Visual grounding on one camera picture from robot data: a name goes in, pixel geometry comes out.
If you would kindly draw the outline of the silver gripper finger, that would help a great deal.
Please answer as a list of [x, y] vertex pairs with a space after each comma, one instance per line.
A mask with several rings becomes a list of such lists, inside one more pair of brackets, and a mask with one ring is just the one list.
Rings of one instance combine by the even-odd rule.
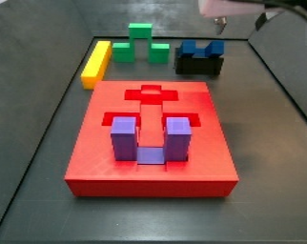
[[226, 27], [226, 17], [216, 17], [213, 19], [216, 34], [220, 35]]

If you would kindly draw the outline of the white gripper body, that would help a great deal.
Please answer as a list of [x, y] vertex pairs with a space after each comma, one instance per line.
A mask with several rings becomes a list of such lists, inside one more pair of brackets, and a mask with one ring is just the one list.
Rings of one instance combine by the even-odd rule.
[[243, 3], [230, 0], [198, 0], [198, 10], [204, 17], [224, 17], [241, 14], [281, 11], [279, 7], [268, 7], [265, 4]]

